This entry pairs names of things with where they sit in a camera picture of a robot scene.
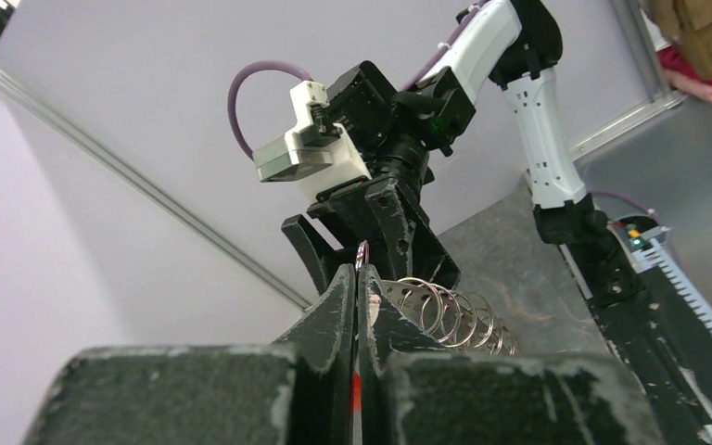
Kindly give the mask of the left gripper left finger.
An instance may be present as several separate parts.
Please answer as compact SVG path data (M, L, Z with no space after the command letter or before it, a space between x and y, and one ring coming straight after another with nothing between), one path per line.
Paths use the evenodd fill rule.
M263 345L83 350L50 384L27 444L349 444L356 273Z

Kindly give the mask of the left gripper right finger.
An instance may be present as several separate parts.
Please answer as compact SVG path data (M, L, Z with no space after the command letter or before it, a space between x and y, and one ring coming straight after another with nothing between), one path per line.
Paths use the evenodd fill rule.
M491 356L437 345L358 271L366 444L660 444L632 373L592 353Z

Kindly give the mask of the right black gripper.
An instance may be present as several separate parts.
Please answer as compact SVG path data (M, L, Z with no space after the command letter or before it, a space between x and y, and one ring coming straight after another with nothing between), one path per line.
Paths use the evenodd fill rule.
M385 279L416 277L455 288L461 270L433 233L429 216L421 207L421 190L427 181L397 175L359 178L321 193L307 208L307 215L342 246L366 240L369 261ZM318 294L323 294L339 267L336 251L302 214L284 220L281 231Z

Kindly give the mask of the keyring loop with red tag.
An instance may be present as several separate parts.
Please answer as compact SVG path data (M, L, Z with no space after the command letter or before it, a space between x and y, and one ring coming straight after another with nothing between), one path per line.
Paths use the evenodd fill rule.
M490 356L514 356L519 340L506 322L478 293L462 292L415 276L384 280L368 298L372 324L383 302L390 303L412 327L447 350Z

